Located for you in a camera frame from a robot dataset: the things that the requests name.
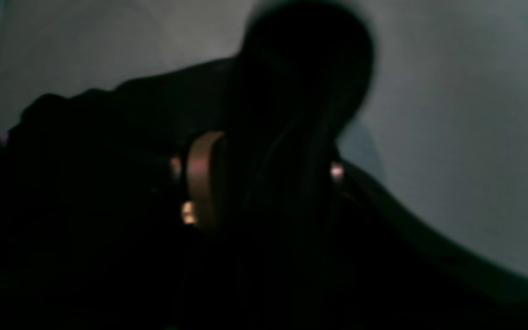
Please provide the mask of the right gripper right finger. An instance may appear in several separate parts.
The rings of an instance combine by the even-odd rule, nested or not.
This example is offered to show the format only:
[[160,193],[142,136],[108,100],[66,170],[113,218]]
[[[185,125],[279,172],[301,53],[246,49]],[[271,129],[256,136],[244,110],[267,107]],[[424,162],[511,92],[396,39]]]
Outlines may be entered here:
[[444,238],[352,163],[330,172],[355,330],[528,330],[528,279]]

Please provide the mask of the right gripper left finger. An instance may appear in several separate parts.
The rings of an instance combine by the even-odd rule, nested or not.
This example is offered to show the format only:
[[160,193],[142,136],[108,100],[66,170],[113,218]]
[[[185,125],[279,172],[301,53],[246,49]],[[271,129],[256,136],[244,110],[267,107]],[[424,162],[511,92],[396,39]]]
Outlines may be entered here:
[[95,330],[226,330],[221,218],[225,140],[209,132],[165,155],[121,153],[88,211],[103,258],[88,292]]

